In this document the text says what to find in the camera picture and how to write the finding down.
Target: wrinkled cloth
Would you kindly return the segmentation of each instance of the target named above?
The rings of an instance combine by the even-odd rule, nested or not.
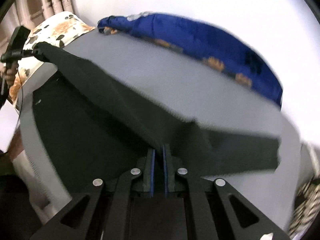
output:
[[[33,49],[38,42],[42,41],[63,48],[82,34],[94,29],[95,27],[88,26],[74,13],[63,11],[46,19],[31,30],[23,49]],[[23,85],[42,64],[43,62],[34,57],[23,58],[19,61],[20,75],[16,74],[14,85],[10,87],[10,98],[13,105],[16,104],[21,84]]]
[[[4,105],[5,101],[7,100],[9,96],[9,89],[7,84],[4,85],[4,93],[3,95],[0,94],[0,109]]]
[[[201,22],[160,13],[110,16],[101,33],[126,32],[203,61],[281,106],[282,87],[264,60],[229,33]]]
[[[201,129],[196,120],[175,117],[89,60],[45,42],[37,48],[59,71],[33,92],[35,122],[71,195],[92,178],[108,181],[134,168],[148,148],[161,155],[165,143],[195,176],[278,166],[277,138]]]

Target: gray bedsheet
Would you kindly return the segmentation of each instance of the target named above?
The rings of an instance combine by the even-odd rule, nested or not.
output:
[[[280,164],[275,172],[220,177],[224,177],[280,228],[287,229],[298,182],[301,145],[296,130],[274,103],[190,57],[126,34],[104,36],[94,30],[73,41],[65,50],[90,59],[173,114],[195,117],[203,127],[278,136],[281,139]],[[36,138],[31,92],[54,72],[55,67],[46,63],[24,86],[22,139],[26,154],[36,163],[36,169],[43,169],[39,167],[37,157],[39,152],[45,156],[45,150],[39,137]],[[48,167],[52,175],[57,176],[54,168]],[[50,192],[50,200],[59,207],[64,206],[69,196],[59,178],[54,179],[55,190],[50,189],[52,178],[42,176],[40,179]]]

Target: black cloth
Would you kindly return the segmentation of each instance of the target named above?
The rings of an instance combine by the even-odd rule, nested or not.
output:
[[[7,84],[4,85],[4,94],[1,95],[1,85],[2,85],[2,78],[0,78],[0,109],[4,105],[6,99],[9,96],[9,89]]]
[[[276,138],[203,130],[195,120],[181,121],[89,60],[45,42],[37,47],[59,71],[34,91],[35,121],[71,192],[95,178],[117,178],[148,147],[160,154],[164,143],[201,176],[278,166]]]
[[[14,175],[0,176],[0,239],[28,240],[41,226],[23,181]]]

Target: orange flower print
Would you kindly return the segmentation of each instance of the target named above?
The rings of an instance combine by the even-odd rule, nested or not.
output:
[[[240,85],[245,85],[245,86],[248,86],[249,88],[252,87],[252,80],[250,78],[246,77],[245,75],[243,75],[242,73],[236,74],[236,81]]]
[[[211,68],[218,70],[219,72],[221,72],[224,69],[224,63],[215,57],[209,57],[208,65]]]
[[[59,36],[61,34],[65,34],[72,27],[73,27],[73,23],[70,20],[59,23],[57,26],[54,27],[52,31],[52,36]]]

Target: curtain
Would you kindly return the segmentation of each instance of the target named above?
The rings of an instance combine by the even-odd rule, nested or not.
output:
[[[16,0],[0,24],[0,53],[6,51],[15,27],[24,25],[32,30],[62,11],[73,13],[71,0]]]

